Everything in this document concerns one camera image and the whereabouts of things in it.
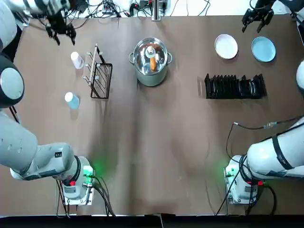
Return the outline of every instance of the white plate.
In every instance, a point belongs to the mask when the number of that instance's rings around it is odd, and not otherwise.
[[[238,53],[236,40],[228,34],[219,35],[215,39],[214,46],[217,54],[224,59],[232,59]]]

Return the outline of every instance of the light blue cup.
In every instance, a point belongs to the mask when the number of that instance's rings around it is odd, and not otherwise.
[[[252,41],[252,54],[263,63],[272,61],[276,56],[276,49],[273,42],[266,37],[257,37]]]
[[[77,109],[79,107],[80,100],[72,92],[66,93],[65,100],[71,109]]]

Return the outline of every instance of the blue plate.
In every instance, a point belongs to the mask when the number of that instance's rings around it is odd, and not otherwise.
[[[254,57],[263,63],[272,61],[276,56],[275,45],[266,37],[255,38],[251,50]]]

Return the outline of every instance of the lid knob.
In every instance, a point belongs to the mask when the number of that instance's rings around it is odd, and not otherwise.
[[[148,58],[153,58],[155,56],[155,49],[152,46],[148,46],[146,49],[146,56]]]

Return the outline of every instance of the blue cup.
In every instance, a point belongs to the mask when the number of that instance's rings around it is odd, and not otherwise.
[[[72,92],[66,93],[65,100],[71,109],[77,109],[79,107],[80,100]]]

